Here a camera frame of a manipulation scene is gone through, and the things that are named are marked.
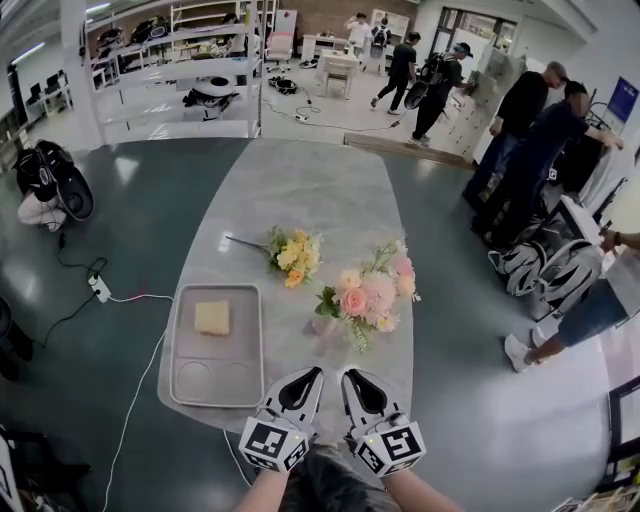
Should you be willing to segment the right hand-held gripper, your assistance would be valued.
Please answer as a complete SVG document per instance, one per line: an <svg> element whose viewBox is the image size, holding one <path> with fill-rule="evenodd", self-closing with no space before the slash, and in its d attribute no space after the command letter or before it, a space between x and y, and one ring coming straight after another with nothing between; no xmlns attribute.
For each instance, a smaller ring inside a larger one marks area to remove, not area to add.
<svg viewBox="0 0 640 512"><path fill-rule="evenodd" d="M353 425L359 425L360 418L392 415L377 424L354 427L344 438L354 457L374 475L408 469L426 454L418 423L406 414L395 414L400 407L389 383L371 372L351 369L341 377L341 392Z"/></svg>

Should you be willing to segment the pink glass vase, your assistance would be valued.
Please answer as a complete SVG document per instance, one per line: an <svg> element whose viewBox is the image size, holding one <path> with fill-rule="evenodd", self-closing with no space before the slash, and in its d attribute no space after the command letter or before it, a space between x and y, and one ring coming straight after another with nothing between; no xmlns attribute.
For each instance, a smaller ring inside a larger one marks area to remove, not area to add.
<svg viewBox="0 0 640 512"><path fill-rule="evenodd" d="M334 340L337 327L338 320L330 315L315 315L311 320L311 328L324 347L328 347Z"/></svg>

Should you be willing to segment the pink artificial flowers bouquet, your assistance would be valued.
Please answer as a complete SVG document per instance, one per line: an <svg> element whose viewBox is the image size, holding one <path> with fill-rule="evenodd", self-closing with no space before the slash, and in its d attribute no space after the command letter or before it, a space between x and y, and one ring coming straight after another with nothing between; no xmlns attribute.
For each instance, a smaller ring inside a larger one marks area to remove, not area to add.
<svg viewBox="0 0 640 512"><path fill-rule="evenodd" d="M399 326L401 304L421 300L405 241L376 246L371 258L342 270L338 284L324 287L317 298L314 313L341 322L349 344L366 352L373 333L392 333Z"/></svg>

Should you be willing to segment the person's right forearm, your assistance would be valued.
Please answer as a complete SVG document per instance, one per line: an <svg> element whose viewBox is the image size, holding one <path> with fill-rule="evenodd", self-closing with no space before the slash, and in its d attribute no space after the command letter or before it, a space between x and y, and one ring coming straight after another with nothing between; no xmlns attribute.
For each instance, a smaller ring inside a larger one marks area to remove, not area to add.
<svg viewBox="0 0 640 512"><path fill-rule="evenodd" d="M382 482L403 512L465 512L410 469L386 475Z"/></svg>

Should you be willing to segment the person's left forearm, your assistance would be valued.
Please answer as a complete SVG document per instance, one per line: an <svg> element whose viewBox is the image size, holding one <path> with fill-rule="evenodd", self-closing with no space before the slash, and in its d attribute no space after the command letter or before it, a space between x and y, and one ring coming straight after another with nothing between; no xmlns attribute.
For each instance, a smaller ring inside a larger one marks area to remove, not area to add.
<svg viewBox="0 0 640 512"><path fill-rule="evenodd" d="M261 471L235 512L278 512L288 480L288 473Z"/></svg>

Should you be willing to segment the white rectangular tray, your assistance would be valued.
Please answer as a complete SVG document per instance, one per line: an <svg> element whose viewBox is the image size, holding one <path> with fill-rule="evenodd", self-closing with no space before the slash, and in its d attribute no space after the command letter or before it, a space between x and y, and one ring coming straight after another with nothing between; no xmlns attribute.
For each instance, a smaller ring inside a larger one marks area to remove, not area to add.
<svg viewBox="0 0 640 512"><path fill-rule="evenodd" d="M228 304L226 334L196 328L209 303ZM170 396L185 406L253 408L264 396L261 296L253 284L187 284L177 296Z"/></svg>

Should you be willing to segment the yellow sponge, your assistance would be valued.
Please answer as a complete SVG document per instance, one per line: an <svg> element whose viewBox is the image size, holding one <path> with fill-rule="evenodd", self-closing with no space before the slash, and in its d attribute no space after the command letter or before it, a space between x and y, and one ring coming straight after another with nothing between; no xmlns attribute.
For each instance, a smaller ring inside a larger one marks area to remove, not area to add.
<svg viewBox="0 0 640 512"><path fill-rule="evenodd" d="M194 328L200 334L226 336L230 333L230 307L228 301L199 302L195 304Z"/></svg>

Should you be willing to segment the yellow artificial flower bunch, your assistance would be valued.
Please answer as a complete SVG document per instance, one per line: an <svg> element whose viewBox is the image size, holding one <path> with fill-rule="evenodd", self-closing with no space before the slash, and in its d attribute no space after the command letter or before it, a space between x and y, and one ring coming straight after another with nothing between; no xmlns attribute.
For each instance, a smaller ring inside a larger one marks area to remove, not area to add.
<svg viewBox="0 0 640 512"><path fill-rule="evenodd" d="M284 287L293 289L313 284L313 276L321 264L322 236L302 229L285 231L274 225L263 243L254 243L226 235L227 240L265 253L271 270L283 275Z"/></svg>

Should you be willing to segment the grey marble table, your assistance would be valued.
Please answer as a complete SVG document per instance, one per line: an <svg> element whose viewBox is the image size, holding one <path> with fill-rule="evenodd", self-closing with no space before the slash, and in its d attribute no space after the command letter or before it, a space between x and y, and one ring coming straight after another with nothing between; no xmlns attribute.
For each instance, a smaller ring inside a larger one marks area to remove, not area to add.
<svg viewBox="0 0 640 512"><path fill-rule="evenodd" d="M317 305L308 286L286 289L254 249L226 235L260 238L274 225L307 228L322 236L316 283L354 266L374 246L402 235L397 203L383 160L374 154L331 144L255 139L239 156L212 199L185 260L177 288L187 284L253 284L261 296L264 384L308 366L325 376L314 423L328 443L349 427L340 379L345 369L369 371L396 391L409 407L413 383L413 316L400 307L401 321L389 334L375 335L361 353L337 330L328 347L311 328ZM255 408L185 406L170 396L170 357L176 301L161 351L158 396L170 409L197 422L240 432Z"/></svg>

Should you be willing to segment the white lockers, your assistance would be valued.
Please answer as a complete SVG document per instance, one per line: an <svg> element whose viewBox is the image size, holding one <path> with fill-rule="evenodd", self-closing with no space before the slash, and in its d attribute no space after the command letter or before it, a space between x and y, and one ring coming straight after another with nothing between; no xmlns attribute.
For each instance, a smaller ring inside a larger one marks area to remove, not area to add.
<svg viewBox="0 0 640 512"><path fill-rule="evenodd" d="M526 60L508 55L493 46L486 46L479 64L465 79L474 87L461 92L459 109L449 115L448 142L452 151L467 162L506 95L520 75L526 71Z"/></svg>

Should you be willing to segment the black white round device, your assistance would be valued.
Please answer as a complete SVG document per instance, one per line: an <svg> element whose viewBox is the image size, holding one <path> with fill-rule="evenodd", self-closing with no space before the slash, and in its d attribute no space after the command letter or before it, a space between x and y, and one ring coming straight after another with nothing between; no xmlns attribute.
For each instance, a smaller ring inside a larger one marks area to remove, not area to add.
<svg viewBox="0 0 640 512"><path fill-rule="evenodd" d="M107 29L97 38L97 50L111 50L120 48L125 43L125 33L120 27Z"/></svg>
<svg viewBox="0 0 640 512"><path fill-rule="evenodd" d="M239 96L234 77L213 76L197 81L182 103L189 114L200 115L202 121L212 121L219 119Z"/></svg>
<svg viewBox="0 0 640 512"><path fill-rule="evenodd" d="M154 16L139 23L133 30L129 44L143 44L149 40L165 37L170 31L169 20L164 16Z"/></svg>

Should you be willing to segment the pink office chair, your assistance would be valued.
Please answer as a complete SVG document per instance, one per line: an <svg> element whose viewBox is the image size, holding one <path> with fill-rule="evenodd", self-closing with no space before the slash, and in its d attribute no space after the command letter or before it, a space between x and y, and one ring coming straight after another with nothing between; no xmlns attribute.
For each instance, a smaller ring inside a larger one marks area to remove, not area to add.
<svg viewBox="0 0 640 512"><path fill-rule="evenodd" d="M272 32L267 41L264 64L267 73L287 72L291 69L290 60L293 55L293 34Z"/></svg>

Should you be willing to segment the white metal shelving rack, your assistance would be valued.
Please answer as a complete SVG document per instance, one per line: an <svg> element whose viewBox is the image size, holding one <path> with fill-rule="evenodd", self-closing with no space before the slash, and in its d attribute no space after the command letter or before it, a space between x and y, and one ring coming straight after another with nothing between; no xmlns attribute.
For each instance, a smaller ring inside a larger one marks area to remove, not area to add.
<svg viewBox="0 0 640 512"><path fill-rule="evenodd" d="M98 126L108 144L260 135L262 74L269 23L278 0L113 0L88 18L90 84ZM136 26L169 20L162 38L130 45ZM107 29L125 33L122 47L98 51ZM236 79L240 96L219 119L189 114L182 99L207 77Z"/></svg>

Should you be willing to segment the white tilted desk black frame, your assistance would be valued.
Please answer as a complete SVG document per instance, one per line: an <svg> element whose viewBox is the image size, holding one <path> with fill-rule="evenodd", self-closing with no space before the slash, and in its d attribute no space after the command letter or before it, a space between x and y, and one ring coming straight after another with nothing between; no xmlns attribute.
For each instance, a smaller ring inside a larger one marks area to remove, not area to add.
<svg viewBox="0 0 640 512"><path fill-rule="evenodd" d="M560 219L573 239L585 239L593 245L602 242L601 227L587 209L572 197L561 195L558 203L550 211L550 220Z"/></svg>

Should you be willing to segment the blue wall poster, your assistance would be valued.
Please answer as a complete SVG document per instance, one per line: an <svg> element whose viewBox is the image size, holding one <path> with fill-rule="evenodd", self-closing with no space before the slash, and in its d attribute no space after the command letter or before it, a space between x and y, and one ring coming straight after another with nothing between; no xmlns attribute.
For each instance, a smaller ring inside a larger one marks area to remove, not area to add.
<svg viewBox="0 0 640 512"><path fill-rule="evenodd" d="M625 78L619 77L607 104L607 111L625 124L629 120L639 97L640 89Z"/></svg>

